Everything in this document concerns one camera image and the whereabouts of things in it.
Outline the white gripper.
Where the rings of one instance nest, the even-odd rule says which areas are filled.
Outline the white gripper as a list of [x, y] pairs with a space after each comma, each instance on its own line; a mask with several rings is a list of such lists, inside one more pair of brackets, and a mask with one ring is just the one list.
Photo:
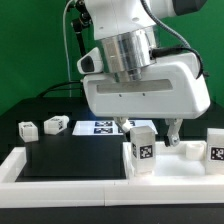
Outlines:
[[210, 106], [205, 80], [198, 74], [199, 62], [192, 53], [158, 58], [142, 69], [138, 81], [117, 82], [113, 74], [105, 73], [97, 48], [82, 57], [77, 67], [96, 116], [115, 117], [124, 134], [132, 128], [128, 118], [168, 118], [167, 147], [179, 144], [182, 119], [195, 119]]

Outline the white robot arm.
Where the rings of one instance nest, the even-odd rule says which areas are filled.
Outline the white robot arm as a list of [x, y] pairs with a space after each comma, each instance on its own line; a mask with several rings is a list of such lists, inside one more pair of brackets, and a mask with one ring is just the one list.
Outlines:
[[84, 10], [102, 45], [78, 62], [91, 111], [112, 117], [124, 133], [130, 118], [164, 119], [165, 144], [179, 143], [185, 119], [210, 105], [199, 53], [185, 39], [159, 47], [156, 28], [181, 35], [161, 22], [200, 10], [207, 0], [84, 0]]

